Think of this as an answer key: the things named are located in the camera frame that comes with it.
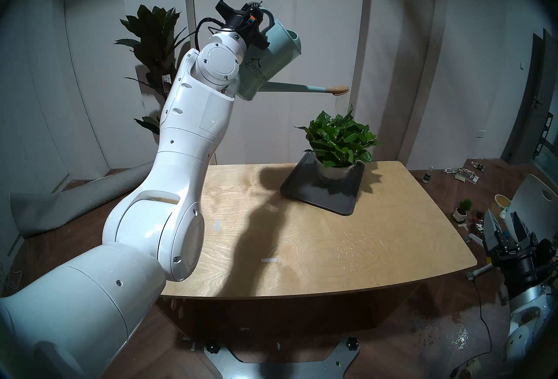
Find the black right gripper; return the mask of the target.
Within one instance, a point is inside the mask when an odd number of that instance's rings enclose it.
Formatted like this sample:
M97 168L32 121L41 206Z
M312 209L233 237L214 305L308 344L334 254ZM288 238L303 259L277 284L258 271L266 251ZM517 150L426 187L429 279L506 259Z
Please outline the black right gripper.
M550 241L537 243L517 212L511 213L517 243L507 241L502 228L490 209L483 216L483 246L493 266L500 269L508 297L513 299L548 277Z

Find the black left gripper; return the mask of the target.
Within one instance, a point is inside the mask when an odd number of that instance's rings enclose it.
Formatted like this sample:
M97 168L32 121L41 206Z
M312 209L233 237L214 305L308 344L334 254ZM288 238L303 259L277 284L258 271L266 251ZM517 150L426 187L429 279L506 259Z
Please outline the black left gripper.
M225 21L221 28L239 35L246 47L253 45L259 50L269 47L266 32L271 28L271 12L261 8L260 2L245 3L240 10L236 10L224 0L220 0L216 5L216 11ZM264 15L268 17L269 23L263 31L260 31L259 27Z

